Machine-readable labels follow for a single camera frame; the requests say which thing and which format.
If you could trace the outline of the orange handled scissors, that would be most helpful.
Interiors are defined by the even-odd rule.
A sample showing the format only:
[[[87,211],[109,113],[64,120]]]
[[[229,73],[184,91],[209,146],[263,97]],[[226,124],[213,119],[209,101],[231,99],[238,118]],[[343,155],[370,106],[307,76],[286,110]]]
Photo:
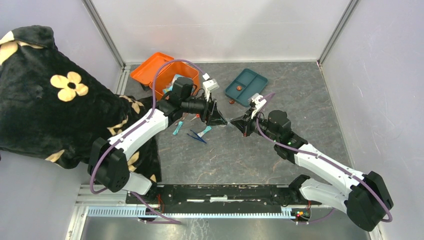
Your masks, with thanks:
[[[190,120],[190,122],[192,122],[192,121],[194,121],[194,120],[196,120],[196,119],[199,119],[200,118],[200,115],[199,114],[196,114],[191,120]]]

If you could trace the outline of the teal white tube packet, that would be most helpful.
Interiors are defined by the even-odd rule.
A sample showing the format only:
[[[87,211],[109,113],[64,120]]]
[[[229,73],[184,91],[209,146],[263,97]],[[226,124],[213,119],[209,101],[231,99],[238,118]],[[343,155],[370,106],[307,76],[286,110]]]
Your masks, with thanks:
[[[206,126],[206,128],[203,130],[203,131],[201,131],[201,132],[198,132],[197,133],[197,135],[200,137],[200,138],[202,138],[206,133],[208,133],[210,130],[212,129],[212,127],[211,126]]]

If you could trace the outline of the blue plastic tweezers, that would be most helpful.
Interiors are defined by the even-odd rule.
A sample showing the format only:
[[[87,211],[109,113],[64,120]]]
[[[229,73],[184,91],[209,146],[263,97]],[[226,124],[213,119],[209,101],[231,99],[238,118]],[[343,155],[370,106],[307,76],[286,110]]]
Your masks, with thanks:
[[[201,142],[201,143],[204,143],[204,144],[207,144],[207,142],[199,135],[199,134],[197,134],[195,131],[193,131],[193,130],[190,130],[191,131],[191,134],[190,133],[187,133],[187,135],[189,136],[189,137],[191,137],[191,138],[193,138],[194,140],[196,140],[196,141],[199,141],[199,142]]]

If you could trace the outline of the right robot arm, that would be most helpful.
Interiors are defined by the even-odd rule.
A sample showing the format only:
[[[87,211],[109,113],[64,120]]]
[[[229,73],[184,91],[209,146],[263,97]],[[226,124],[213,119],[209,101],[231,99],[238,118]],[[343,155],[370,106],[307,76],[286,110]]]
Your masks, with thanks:
[[[250,108],[244,115],[230,122],[245,137],[256,133],[274,144],[282,159],[305,168],[322,179],[313,178],[293,182],[289,199],[295,204],[316,201],[345,213],[362,230],[371,232],[380,223],[393,221],[394,206],[383,177],[374,172],[364,173],[343,165],[319,151],[311,143],[292,131],[285,111],[273,110],[267,117],[262,109],[273,97],[258,93],[250,99]]]

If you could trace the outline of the blue cotton pad packet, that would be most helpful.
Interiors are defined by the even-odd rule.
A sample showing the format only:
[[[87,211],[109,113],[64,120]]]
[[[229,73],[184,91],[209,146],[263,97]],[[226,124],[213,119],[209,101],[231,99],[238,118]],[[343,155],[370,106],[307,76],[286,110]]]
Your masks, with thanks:
[[[168,85],[166,85],[166,87],[165,87],[165,88],[163,88],[163,89],[162,89],[162,92],[163,92],[164,94],[166,94],[166,93],[170,92],[170,91],[173,89],[173,86],[174,86],[175,81],[176,81],[177,79],[179,79],[179,78],[183,78],[183,76],[182,76],[182,75],[180,75],[180,74],[175,74],[175,75],[174,75],[174,77],[173,77],[173,79],[172,79],[172,81],[171,81]]]

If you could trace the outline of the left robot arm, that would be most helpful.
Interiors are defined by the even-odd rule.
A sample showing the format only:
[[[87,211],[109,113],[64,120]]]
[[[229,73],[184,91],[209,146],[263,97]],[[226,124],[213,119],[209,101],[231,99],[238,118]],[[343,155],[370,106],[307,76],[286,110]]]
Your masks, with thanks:
[[[194,83],[191,79],[179,77],[172,89],[160,100],[154,101],[152,108],[136,123],[108,140],[98,138],[93,143],[87,169],[92,193],[99,193],[94,190],[94,182],[98,182],[113,193],[120,190],[138,193],[145,204],[156,200],[157,190],[152,187],[152,180],[131,172],[128,162],[142,145],[179,120],[184,113],[198,114],[207,126],[227,125],[211,94],[219,88],[217,81],[206,73],[203,78],[200,96],[192,95]]]

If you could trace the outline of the teal divided tray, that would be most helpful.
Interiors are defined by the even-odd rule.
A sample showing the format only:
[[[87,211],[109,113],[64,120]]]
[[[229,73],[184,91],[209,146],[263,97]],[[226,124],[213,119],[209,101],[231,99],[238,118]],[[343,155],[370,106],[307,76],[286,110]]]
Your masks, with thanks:
[[[249,107],[249,99],[261,93],[268,79],[255,71],[245,68],[225,89],[225,95],[243,107]]]

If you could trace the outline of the teal scissor sheath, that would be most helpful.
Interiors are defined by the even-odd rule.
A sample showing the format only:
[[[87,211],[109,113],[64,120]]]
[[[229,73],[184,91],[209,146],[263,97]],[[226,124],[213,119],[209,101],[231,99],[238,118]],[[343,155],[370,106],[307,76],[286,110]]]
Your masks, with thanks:
[[[183,124],[184,124],[184,122],[183,121],[179,121],[177,124],[176,124],[176,128],[175,128],[175,130],[173,131],[173,135],[174,136],[176,136],[178,133],[179,133],[179,131],[180,131],[180,129],[181,129],[181,127],[183,126]]]

